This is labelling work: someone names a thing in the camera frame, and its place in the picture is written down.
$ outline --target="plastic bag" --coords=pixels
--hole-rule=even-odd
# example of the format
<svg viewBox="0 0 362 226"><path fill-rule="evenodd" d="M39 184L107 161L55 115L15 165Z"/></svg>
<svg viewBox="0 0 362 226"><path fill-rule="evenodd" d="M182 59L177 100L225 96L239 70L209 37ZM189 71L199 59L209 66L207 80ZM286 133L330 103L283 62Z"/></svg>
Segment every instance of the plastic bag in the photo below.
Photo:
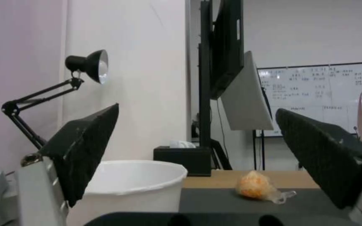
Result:
<svg viewBox="0 0 362 226"><path fill-rule="evenodd" d="M237 183L236 191L242 196L254 199L269 200L276 204L283 204L286 199L295 196L295 191L280 192L267 176L253 170L243 176Z"/></svg>

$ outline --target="stand leg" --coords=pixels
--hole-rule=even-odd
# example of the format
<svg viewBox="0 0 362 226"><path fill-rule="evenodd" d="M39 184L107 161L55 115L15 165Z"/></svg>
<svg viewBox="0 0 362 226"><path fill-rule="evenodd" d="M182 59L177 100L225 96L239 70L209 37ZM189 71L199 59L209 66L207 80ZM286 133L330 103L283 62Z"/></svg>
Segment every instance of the stand leg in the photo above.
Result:
<svg viewBox="0 0 362 226"><path fill-rule="evenodd" d="M261 132L261 142L262 142L262 170L265 170L265 135L263 130Z"/></svg>
<svg viewBox="0 0 362 226"><path fill-rule="evenodd" d="M256 144L255 144L255 140L256 140L256 130L252 131L252 147L253 147L253 151L254 151L254 169L256 169Z"/></svg>
<svg viewBox="0 0 362 226"><path fill-rule="evenodd" d="M223 169L224 170L233 170L220 143L217 140L213 140L213 139L211 139L210 141L211 141L210 142L211 148L215 150Z"/></svg>

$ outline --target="black box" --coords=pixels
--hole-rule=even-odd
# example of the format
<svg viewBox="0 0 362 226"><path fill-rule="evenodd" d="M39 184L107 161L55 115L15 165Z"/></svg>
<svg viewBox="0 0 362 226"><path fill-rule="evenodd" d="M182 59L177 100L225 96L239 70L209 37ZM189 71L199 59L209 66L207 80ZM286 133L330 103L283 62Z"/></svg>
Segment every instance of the black box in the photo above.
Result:
<svg viewBox="0 0 362 226"><path fill-rule="evenodd" d="M188 176L211 176L210 148L170 148L159 146L153 150L153 160L183 165Z"/></svg>

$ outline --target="white plastic bin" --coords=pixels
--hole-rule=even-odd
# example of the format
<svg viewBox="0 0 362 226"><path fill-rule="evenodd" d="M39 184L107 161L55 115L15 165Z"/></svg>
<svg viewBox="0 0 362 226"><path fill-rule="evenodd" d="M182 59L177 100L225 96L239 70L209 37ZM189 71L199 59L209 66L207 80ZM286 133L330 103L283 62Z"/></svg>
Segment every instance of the white plastic bin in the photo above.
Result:
<svg viewBox="0 0 362 226"><path fill-rule="evenodd" d="M79 226L112 212L178 212L187 170L149 160L101 162L67 224Z"/></svg>

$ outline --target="black lamp shade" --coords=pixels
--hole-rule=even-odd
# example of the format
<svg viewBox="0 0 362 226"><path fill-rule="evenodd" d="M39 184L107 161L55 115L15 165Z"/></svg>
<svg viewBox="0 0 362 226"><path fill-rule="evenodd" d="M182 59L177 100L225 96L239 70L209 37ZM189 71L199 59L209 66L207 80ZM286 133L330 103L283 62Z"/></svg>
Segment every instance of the black lamp shade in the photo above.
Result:
<svg viewBox="0 0 362 226"><path fill-rule="evenodd" d="M85 72L97 83L103 84L107 79L108 55L106 50L98 50L87 57L69 56L65 60L65 66L72 73Z"/></svg>

